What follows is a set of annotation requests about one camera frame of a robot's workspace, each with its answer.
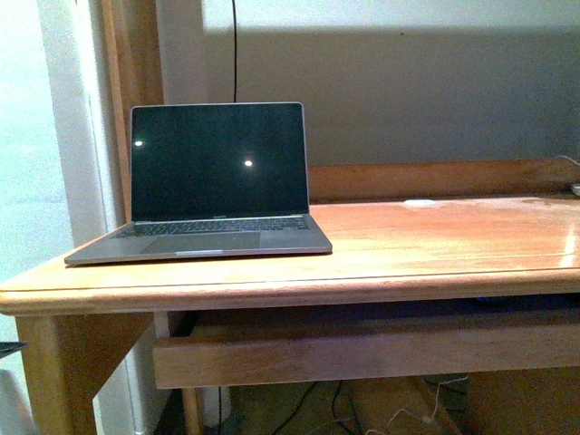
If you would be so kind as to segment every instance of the power cord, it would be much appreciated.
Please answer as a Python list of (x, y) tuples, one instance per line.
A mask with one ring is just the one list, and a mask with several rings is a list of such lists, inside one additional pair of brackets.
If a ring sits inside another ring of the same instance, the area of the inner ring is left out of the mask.
[(349, 435), (357, 435), (356, 433), (354, 433), (352, 430), (348, 429), (345, 425), (343, 420), (339, 419), (336, 416), (336, 400), (338, 399), (339, 394), (341, 393), (341, 389), (343, 387), (343, 381), (339, 381), (338, 382), (338, 387), (336, 387), (336, 391), (334, 392), (334, 396), (333, 396), (333, 402), (331, 405), (331, 411), (333, 413), (333, 421), (336, 422), (336, 425), (340, 426), (346, 433), (348, 433)]
[(234, 102), (237, 102), (237, 13), (236, 0), (232, 0), (232, 15), (234, 21)]
[(218, 409), (217, 416), (219, 420), (217, 421), (217, 435), (221, 435), (221, 386), (217, 387), (217, 403)]
[(302, 399), (300, 399), (300, 401), (298, 402), (298, 406), (296, 406), (296, 408), (294, 409), (294, 411), (292, 412), (292, 414), (290, 414), (290, 417), (288, 417), (284, 423), (282, 423), (280, 426), (278, 426), (273, 432), (272, 435), (276, 435), (277, 433), (280, 432), (280, 430), (282, 430), (295, 416), (296, 414), (300, 411), (300, 408), (302, 408), (302, 405), (304, 404), (306, 397), (308, 397), (308, 395), (312, 392), (312, 390), (314, 389), (314, 387), (318, 384), (318, 382), (313, 382), (312, 385), (310, 385), (308, 387), (308, 389), (306, 390), (306, 392), (303, 394)]
[[(449, 385), (450, 383), (454, 383), (454, 382), (466, 381), (467, 379), (469, 379), (469, 377), (464, 376), (462, 378), (452, 379), (450, 381), (439, 382), (439, 384), (437, 385), (437, 392), (435, 393), (435, 407), (433, 408), (433, 413), (431, 414), (431, 416), (424, 415), (422, 417), (418, 417), (415, 414), (413, 414), (412, 412), (407, 411), (404, 408), (401, 408), (400, 410), (395, 412), (394, 415), (391, 417), (391, 419), (387, 422), (387, 428), (389, 426), (391, 426), (391, 424), (395, 421), (395, 419), (402, 413), (408, 414), (413, 419), (420, 421), (422, 423), (427, 423), (427, 424), (433, 423), (435, 421), (435, 416), (437, 415), (437, 411), (439, 410), (439, 401), (440, 401), (439, 396), (440, 396), (441, 387), (444, 385)], [(373, 433), (376, 435), (386, 435), (384, 432), (381, 432), (380, 430), (376, 430), (376, 429), (369, 429), (364, 433), (364, 435), (371, 435)]]
[(571, 161), (572, 163), (574, 163), (576, 166), (580, 166), (580, 161), (578, 161), (578, 160), (574, 160), (574, 159), (572, 159), (571, 157), (565, 156), (564, 154), (560, 154), (560, 155), (558, 155), (558, 156), (556, 156), (556, 157), (557, 157), (557, 158), (560, 158), (560, 159), (566, 159), (566, 160), (569, 160), (569, 161)]
[(359, 420), (359, 416), (356, 413), (356, 409), (354, 408), (354, 402), (353, 402), (353, 398), (351, 397), (351, 395), (348, 395), (348, 403), (351, 406), (351, 412), (353, 413), (353, 418), (354, 418), (354, 425), (356, 426), (356, 429), (359, 431), (359, 433), (361, 435), (364, 434), (364, 430), (363, 430), (363, 426), (361, 424), (361, 421)]
[(351, 417), (350, 419), (339, 419), (339, 420), (332, 420), (332, 421), (327, 421), (324, 424), (321, 424), (320, 426), (316, 426), (314, 429), (309, 430), (307, 433), (305, 433), (304, 435), (312, 435), (313, 433), (319, 431), (322, 428), (325, 428), (326, 426), (331, 426), (333, 424), (338, 424), (338, 423), (345, 423), (347, 421), (351, 421), (353, 418)]

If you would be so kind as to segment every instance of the wooden panel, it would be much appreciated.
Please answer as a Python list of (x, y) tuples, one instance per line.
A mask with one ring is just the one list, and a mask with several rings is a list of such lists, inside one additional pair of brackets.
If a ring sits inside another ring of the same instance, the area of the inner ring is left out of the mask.
[(316, 206), (329, 256), (93, 267), (56, 258), (3, 283), (0, 307), (34, 315), (579, 292), (579, 212), (570, 197)]
[(156, 342), (157, 384), (191, 388), (580, 364), (577, 310), (473, 315), (439, 314), (434, 306), (385, 304), (371, 318), (363, 305), (206, 313), (190, 337)]
[(130, 110), (163, 104), (161, 60), (155, 0), (101, 0), (111, 92), (119, 149), (121, 186), (127, 220), (131, 220), (131, 175), (128, 146)]
[(466, 422), (480, 435), (580, 433), (580, 368), (473, 373)]
[(96, 435), (92, 398), (151, 322), (151, 314), (16, 319), (42, 433)]
[(578, 181), (561, 158), (309, 168), (313, 203), (558, 193)]

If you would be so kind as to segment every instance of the laptop keyboard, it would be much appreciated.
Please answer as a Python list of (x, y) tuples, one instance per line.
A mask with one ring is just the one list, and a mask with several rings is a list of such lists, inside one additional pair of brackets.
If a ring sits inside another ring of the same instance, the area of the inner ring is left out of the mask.
[(283, 229), (308, 229), (308, 226), (303, 217), (267, 217), (260, 219), (166, 222), (160, 224), (134, 225), (121, 231), (115, 236), (115, 238), (240, 231), (276, 231)]

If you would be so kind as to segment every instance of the trackpad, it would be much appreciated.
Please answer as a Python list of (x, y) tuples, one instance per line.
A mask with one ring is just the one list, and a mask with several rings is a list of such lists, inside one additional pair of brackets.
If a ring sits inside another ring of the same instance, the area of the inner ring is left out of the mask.
[(260, 247), (260, 233), (196, 234), (191, 236), (165, 236), (150, 244), (142, 254), (188, 251), (230, 251)]

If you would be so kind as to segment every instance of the white cable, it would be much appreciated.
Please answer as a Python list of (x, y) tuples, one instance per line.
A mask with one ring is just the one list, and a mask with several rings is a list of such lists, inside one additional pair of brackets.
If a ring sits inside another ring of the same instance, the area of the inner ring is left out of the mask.
[(337, 420), (327, 421), (325, 424), (321, 424), (320, 426), (316, 426), (314, 429), (309, 430), (305, 435), (312, 435), (313, 433), (317, 432), (318, 430), (320, 430), (326, 426), (330, 426), (331, 424), (344, 423), (346, 421), (352, 421), (352, 420), (354, 420), (353, 417), (351, 417), (350, 419), (337, 419)]
[[(439, 409), (439, 395), (440, 395), (440, 391), (441, 391), (441, 386), (448, 385), (448, 384), (454, 383), (454, 382), (466, 381), (468, 378), (469, 378), (468, 376), (464, 376), (462, 378), (452, 379), (450, 381), (439, 382), (439, 384), (437, 385), (437, 392), (435, 393), (435, 407), (434, 407), (433, 413), (431, 414), (430, 417), (428, 417), (428, 416), (417, 417), (412, 412), (407, 411), (404, 408), (401, 408), (400, 410), (396, 411), (394, 413), (394, 415), (391, 417), (391, 419), (387, 422), (387, 428), (391, 425), (391, 423), (394, 422), (394, 420), (399, 416), (399, 414), (401, 414), (403, 412), (405, 414), (410, 415), (413, 419), (415, 419), (417, 421), (420, 421), (422, 423), (427, 423), (427, 424), (433, 423), (433, 421), (435, 420), (435, 415), (437, 414), (437, 410)], [(377, 435), (386, 435), (385, 433), (383, 433), (383, 432), (381, 432), (379, 430), (375, 430), (375, 429), (369, 429), (369, 430), (367, 430), (364, 433), (364, 435), (371, 435), (372, 433), (375, 433)]]
[(574, 163), (576, 166), (580, 166), (580, 161), (578, 160), (574, 160), (571, 157), (565, 156), (564, 154), (560, 154), (558, 156), (556, 156), (557, 158), (559, 157), (560, 159), (566, 159), (566, 160), (570, 160), (572, 163)]

